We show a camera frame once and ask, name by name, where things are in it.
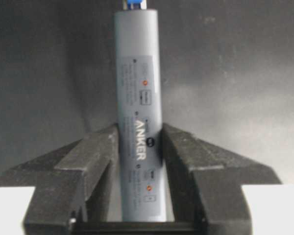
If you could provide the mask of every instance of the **label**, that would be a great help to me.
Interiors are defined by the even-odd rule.
[[[152,56],[119,59],[118,104],[124,221],[164,217],[160,154],[161,100],[155,92]]]

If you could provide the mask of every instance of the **anker logo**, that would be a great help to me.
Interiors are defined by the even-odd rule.
[[[155,145],[154,138],[147,138],[146,144],[147,144],[148,147],[153,147]]]
[[[145,160],[146,158],[146,142],[145,142],[145,123],[139,120],[135,122],[136,126],[136,156],[137,160]]]

